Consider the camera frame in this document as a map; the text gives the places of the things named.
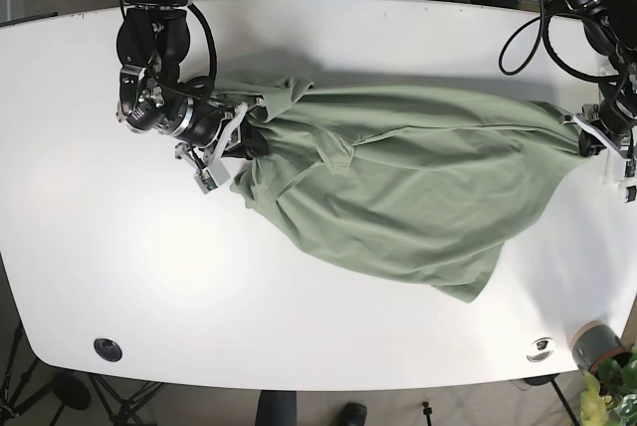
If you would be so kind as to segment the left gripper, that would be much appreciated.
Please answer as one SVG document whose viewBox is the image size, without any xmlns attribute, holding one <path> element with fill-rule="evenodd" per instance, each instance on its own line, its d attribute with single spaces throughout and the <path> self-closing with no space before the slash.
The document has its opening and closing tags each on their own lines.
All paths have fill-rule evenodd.
<svg viewBox="0 0 637 426">
<path fill-rule="evenodd" d="M 636 197 L 636 96 L 621 88 L 600 88 L 600 101 L 563 116 L 579 128 L 579 153 L 591 157 L 607 150 L 602 176 L 620 198 Z"/>
</svg>

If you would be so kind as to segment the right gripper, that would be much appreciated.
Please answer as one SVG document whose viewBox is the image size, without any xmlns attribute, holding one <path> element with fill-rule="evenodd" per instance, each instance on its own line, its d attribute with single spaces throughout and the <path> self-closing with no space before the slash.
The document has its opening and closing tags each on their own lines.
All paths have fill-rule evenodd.
<svg viewBox="0 0 637 426">
<path fill-rule="evenodd" d="M 155 130 L 180 140 L 175 158 L 188 163 L 204 194 L 229 185 L 245 159 L 270 152 L 264 136 L 250 124 L 249 114 L 264 107 L 260 96 L 215 98 L 207 78 L 180 83 L 175 90 L 155 80 L 120 81 L 117 119 L 136 132 Z"/>
</svg>

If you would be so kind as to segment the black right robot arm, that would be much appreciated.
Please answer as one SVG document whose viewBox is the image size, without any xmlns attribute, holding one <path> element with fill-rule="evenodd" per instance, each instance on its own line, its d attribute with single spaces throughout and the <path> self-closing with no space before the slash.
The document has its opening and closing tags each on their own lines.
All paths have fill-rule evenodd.
<svg viewBox="0 0 637 426">
<path fill-rule="evenodd" d="M 268 153 L 265 139 L 250 127 L 248 113 L 262 107 L 260 95 L 218 91 L 217 53 L 210 25 L 193 0 L 118 0 L 122 24 L 116 39 L 121 63 L 116 116 L 130 130 L 155 130 L 177 139 L 174 155 L 191 165 L 208 193 L 230 174 L 226 157 L 252 160 Z M 208 72 L 180 79 L 190 49 L 187 17 L 201 25 Z"/>
</svg>

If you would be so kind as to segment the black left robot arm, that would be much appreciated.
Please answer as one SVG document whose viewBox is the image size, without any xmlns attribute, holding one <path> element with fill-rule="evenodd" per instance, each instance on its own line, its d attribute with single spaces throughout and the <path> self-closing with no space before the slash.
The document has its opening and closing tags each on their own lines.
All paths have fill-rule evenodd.
<svg viewBox="0 0 637 426">
<path fill-rule="evenodd" d="M 579 81 L 598 87 L 600 101 L 585 105 L 574 114 L 564 115 L 560 123 L 575 125 L 580 131 L 579 153 L 591 157 L 606 150 L 623 165 L 617 182 L 620 198 L 636 201 L 636 0 L 538 0 L 537 34 L 522 64 L 502 74 L 514 76 L 530 63 L 543 47 L 552 61 Z M 586 40 L 606 58 L 613 75 L 588 75 L 566 63 L 552 46 L 549 25 L 563 16 L 582 23 Z"/>
</svg>

